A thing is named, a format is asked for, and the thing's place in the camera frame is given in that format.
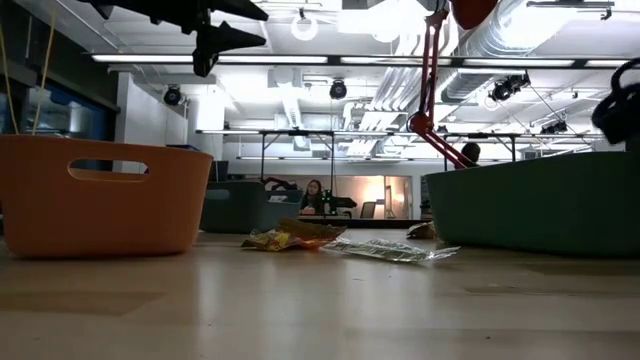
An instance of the woman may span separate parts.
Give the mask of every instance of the woman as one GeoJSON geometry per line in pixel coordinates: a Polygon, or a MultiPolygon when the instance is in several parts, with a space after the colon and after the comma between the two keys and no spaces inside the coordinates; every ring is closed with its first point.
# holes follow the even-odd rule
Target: woman
{"type": "Polygon", "coordinates": [[[322,184],[318,180],[311,180],[307,185],[307,192],[302,197],[300,209],[314,211],[314,214],[324,214],[324,203],[322,202],[322,184]]]}
{"type": "Polygon", "coordinates": [[[466,167],[470,168],[478,166],[477,162],[480,159],[480,145],[474,142],[467,143],[467,145],[462,148],[461,153],[466,156],[467,159],[471,160],[471,162],[466,160],[462,161],[466,167]]]}

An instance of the bin handle cutout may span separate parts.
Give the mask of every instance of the bin handle cutout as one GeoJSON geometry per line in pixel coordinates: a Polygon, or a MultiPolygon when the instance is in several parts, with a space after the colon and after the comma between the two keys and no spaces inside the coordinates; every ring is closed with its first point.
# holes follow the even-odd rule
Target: bin handle cutout
{"type": "Polygon", "coordinates": [[[113,162],[122,162],[129,164],[137,164],[137,168],[140,171],[144,170],[144,173],[131,173],[131,172],[114,172],[105,170],[90,170],[74,167],[83,161],[97,161],[104,159],[76,159],[69,163],[67,171],[69,175],[76,180],[81,181],[110,181],[110,182],[126,182],[126,183],[141,183],[146,181],[151,174],[151,171],[147,164],[139,161],[127,161],[127,160],[113,160],[113,162]]]}

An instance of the ceiling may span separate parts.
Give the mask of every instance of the ceiling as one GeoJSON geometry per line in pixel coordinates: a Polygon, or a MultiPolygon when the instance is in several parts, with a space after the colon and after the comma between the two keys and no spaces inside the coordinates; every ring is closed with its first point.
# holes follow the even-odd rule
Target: ceiling
{"type": "MultiPolygon", "coordinates": [[[[275,2],[263,0],[261,4],[268,5],[270,1],[275,2]]],[[[502,0],[501,4],[517,1],[502,0]]],[[[94,53],[189,54],[195,46],[195,34],[183,35],[177,27],[166,23],[153,25],[148,18],[122,9],[117,9],[109,20],[104,21],[90,5],[76,0],[17,2],[46,22],[50,22],[55,11],[56,28],[94,53]]],[[[430,12],[417,0],[376,1],[377,5],[369,10],[342,10],[347,0],[344,4],[343,0],[308,2],[312,2],[314,6],[305,5],[306,15],[316,19],[318,23],[317,35],[309,41],[299,40],[292,33],[292,22],[299,18],[298,6],[295,4],[279,10],[272,10],[267,6],[270,20],[266,23],[222,13],[215,13],[212,22],[218,24],[226,20],[235,28],[261,35],[268,40],[267,46],[243,50],[241,53],[393,55],[403,51],[405,55],[421,55],[418,50],[420,46],[415,46],[416,44],[408,47],[414,49],[408,52],[406,49],[399,49],[402,46],[398,39],[402,36],[385,42],[394,37],[389,34],[403,33],[411,37],[424,32],[422,19],[430,12]]],[[[612,10],[611,18],[606,21],[601,20],[601,15],[604,14],[601,9],[575,11],[571,16],[567,15],[557,26],[557,31],[554,30],[545,37],[527,56],[640,56],[640,38],[637,36],[640,33],[640,2],[617,0],[612,10]]],[[[511,23],[503,24],[520,30],[521,33],[515,33],[514,30],[509,34],[510,41],[515,43],[519,39],[526,42],[539,28],[548,25],[544,21],[545,17],[532,20],[534,11],[537,10],[523,8],[521,11],[522,13],[509,19],[511,23]]],[[[300,25],[301,30],[307,30],[307,21],[300,25]]],[[[447,25],[444,32],[449,38],[445,41],[446,46],[441,47],[441,53],[451,52],[456,49],[455,45],[463,45],[473,36],[465,34],[451,22],[447,25]]],[[[219,85],[227,95],[225,116],[232,126],[258,124],[257,120],[264,120],[265,127],[273,127],[274,114],[284,113],[282,92],[268,86],[270,69],[268,66],[214,68],[211,83],[219,85]]],[[[390,75],[392,70],[385,67],[303,66],[298,69],[305,85],[296,94],[303,117],[306,113],[342,116],[346,104],[369,103],[385,78],[393,75],[390,75]],[[334,78],[345,80],[348,88],[346,99],[336,101],[330,98],[329,88],[334,78]]],[[[138,66],[133,70],[142,85],[157,91],[161,91],[163,84],[169,82],[167,79],[183,79],[182,84],[185,86],[196,84],[190,81],[193,79],[191,66],[138,66]]],[[[450,132],[537,132],[540,130],[539,126],[529,125],[538,124],[535,121],[544,124],[545,119],[548,123],[549,120],[561,117],[576,132],[594,133],[590,111],[607,93],[611,73],[611,70],[533,70],[529,72],[531,87],[501,104],[486,100],[493,81],[498,79],[489,78],[491,81],[484,84],[488,86],[476,88],[475,95],[467,100],[458,104],[438,105],[436,115],[450,132]]],[[[627,77],[629,81],[633,78],[640,79],[638,72],[632,72],[627,77]]],[[[199,85],[192,85],[191,88],[206,86],[197,84],[199,85]]]]}

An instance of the white ceiling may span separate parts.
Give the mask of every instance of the white ceiling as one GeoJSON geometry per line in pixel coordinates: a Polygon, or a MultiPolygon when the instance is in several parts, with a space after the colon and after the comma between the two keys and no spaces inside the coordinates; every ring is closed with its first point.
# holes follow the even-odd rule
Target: white ceiling
{"type": "MultiPolygon", "coordinates": [[[[416,0],[387,1],[418,4],[416,0]]],[[[91,52],[184,54],[190,53],[195,45],[195,34],[183,35],[177,27],[170,24],[152,25],[146,17],[122,9],[117,9],[111,19],[104,21],[90,5],[76,0],[18,0],[17,2],[47,22],[53,11],[56,11],[58,16],[56,27],[91,52]]],[[[368,27],[363,25],[360,26],[361,30],[351,30],[365,32],[361,34],[341,33],[337,24],[342,23],[342,28],[346,26],[345,24],[354,25],[345,18],[357,19],[362,11],[340,11],[341,0],[319,2],[323,5],[322,11],[307,11],[309,16],[319,19],[318,35],[311,41],[300,41],[292,35],[291,22],[297,14],[297,10],[293,8],[287,11],[270,12],[272,17],[266,24],[218,13],[214,14],[213,22],[227,20],[235,28],[262,35],[269,40],[268,46],[243,50],[241,51],[243,53],[354,55],[394,53],[397,41],[383,43],[374,39],[370,33],[371,29],[381,27],[383,23],[394,24],[393,21],[365,24],[368,27]]],[[[396,23],[396,26],[406,25],[410,29],[407,31],[418,33],[421,31],[419,24],[426,13],[415,10],[422,9],[419,5],[412,9],[411,12],[400,14],[401,21],[396,23]]],[[[394,17],[394,14],[386,15],[388,18],[394,17]]],[[[534,54],[564,57],[638,56],[640,55],[638,33],[640,33],[640,13],[628,11],[614,13],[607,21],[601,21],[598,12],[582,13],[538,47],[534,54]]],[[[268,69],[262,66],[218,66],[214,69],[213,75],[231,99],[226,113],[228,120],[237,123],[242,120],[273,119],[274,113],[282,112],[282,99],[279,93],[267,88],[268,69]]],[[[167,74],[190,75],[192,71],[189,66],[147,66],[144,70],[145,76],[153,75],[154,77],[167,74]]],[[[349,89],[346,100],[357,100],[375,95],[387,69],[303,67],[301,70],[303,74],[344,78],[349,89]]],[[[580,129],[590,129],[589,109],[597,102],[586,98],[608,89],[611,71],[556,70],[532,71],[530,74],[533,87],[546,99],[547,104],[542,102],[533,91],[526,90],[512,101],[503,104],[504,107],[493,109],[493,111],[485,106],[463,106],[451,113],[455,118],[450,118],[454,121],[449,122],[449,130],[496,129],[495,126],[489,126],[494,123],[506,125],[516,122],[512,115],[515,115],[520,122],[528,123],[552,113],[549,106],[554,110],[570,107],[573,110],[570,111],[572,117],[569,118],[569,122],[580,129]],[[568,94],[573,91],[581,91],[587,95],[580,96],[577,100],[571,99],[568,94]]],[[[635,73],[629,77],[638,78],[639,76],[635,73]]],[[[328,95],[329,84],[313,83],[312,85],[310,90],[303,92],[300,96],[299,104],[303,113],[342,114],[346,100],[332,101],[328,95]]],[[[449,107],[437,109],[438,112],[445,110],[449,113],[451,109],[449,107]]],[[[520,126],[516,125],[511,125],[508,129],[522,131],[520,126]]]]}

